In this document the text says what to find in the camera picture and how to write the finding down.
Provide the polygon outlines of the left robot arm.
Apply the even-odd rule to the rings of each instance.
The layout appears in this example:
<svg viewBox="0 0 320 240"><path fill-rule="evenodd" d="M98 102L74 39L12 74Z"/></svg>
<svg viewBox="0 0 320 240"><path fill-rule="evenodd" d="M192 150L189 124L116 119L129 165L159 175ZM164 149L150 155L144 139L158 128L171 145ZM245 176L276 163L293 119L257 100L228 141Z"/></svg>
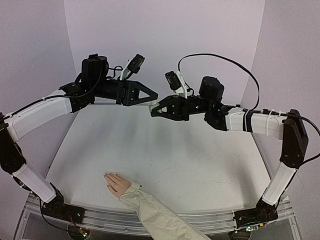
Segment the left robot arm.
<svg viewBox="0 0 320 240"><path fill-rule="evenodd" d="M79 112L96 98L114 100L117 105L127 107L155 101L156 92L130 79L139 72L144 61L145 57L136 54L119 69L119 76L109 76L109 71L117 70L110 67L107 57L89 55L82 61L75 81L14 112L1 114L0 167L21 188L40 200L43 216L80 224L85 209L66 203L58 188L28 163L18 142L55 119Z"/></svg>

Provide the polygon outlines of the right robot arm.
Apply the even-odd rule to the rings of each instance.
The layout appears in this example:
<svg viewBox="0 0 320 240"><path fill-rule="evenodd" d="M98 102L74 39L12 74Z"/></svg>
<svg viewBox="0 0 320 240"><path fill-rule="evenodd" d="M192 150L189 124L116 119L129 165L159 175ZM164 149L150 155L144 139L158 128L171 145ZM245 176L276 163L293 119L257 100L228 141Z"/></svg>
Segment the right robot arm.
<svg viewBox="0 0 320 240"><path fill-rule="evenodd" d="M173 121L188 121L191 115L204 114L204 121L215 130L242 131L250 133L256 142L268 138L280 144L277 147L279 164L256 206L233 214L236 230L249 232L256 226L278 219L280 200L304 163L309 137L298 110L285 113L225 105L222 103L224 90L217 78L205 76L198 96L177 92L159 102L152 101L149 111L152 117Z"/></svg>

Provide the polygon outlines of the mannequin hand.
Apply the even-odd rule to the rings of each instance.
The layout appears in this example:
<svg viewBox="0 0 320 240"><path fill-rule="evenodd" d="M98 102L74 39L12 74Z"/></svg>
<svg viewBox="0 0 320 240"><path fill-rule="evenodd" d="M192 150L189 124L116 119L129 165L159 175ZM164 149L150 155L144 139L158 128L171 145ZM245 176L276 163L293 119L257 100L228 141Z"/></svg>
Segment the mannequin hand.
<svg viewBox="0 0 320 240"><path fill-rule="evenodd" d="M132 185L120 174L106 173L103 177L107 182L107 189L117 198L120 198Z"/></svg>

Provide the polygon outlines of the clear nail polish bottle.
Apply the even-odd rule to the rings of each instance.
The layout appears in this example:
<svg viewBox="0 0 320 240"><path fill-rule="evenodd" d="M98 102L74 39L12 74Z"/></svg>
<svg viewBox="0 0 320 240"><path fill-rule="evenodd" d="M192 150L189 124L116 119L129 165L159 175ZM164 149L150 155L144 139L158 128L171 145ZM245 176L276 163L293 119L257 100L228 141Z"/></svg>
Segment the clear nail polish bottle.
<svg viewBox="0 0 320 240"><path fill-rule="evenodd" d="M152 117L156 117L157 114L158 114L158 110L159 110L159 106L160 104L159 103L154 103L154 104L151 104L148 108L149 108L149 112L150 112L150 115Z"/></svg>

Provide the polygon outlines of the beige sleeved forearm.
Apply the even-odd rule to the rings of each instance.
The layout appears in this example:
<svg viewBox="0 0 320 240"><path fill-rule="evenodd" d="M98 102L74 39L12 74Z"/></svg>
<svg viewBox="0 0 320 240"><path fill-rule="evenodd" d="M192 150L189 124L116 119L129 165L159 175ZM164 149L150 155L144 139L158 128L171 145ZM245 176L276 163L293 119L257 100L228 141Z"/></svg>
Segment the beige sleeved forearm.
<svg viewBox="0 0 320 240"><path fill-rule="evenodd" d="M141 224L154 240L209 239L203 232L181 219L157 198L147 193L137 182L132 182L119 200L127 208L136 212Z"/></svg>

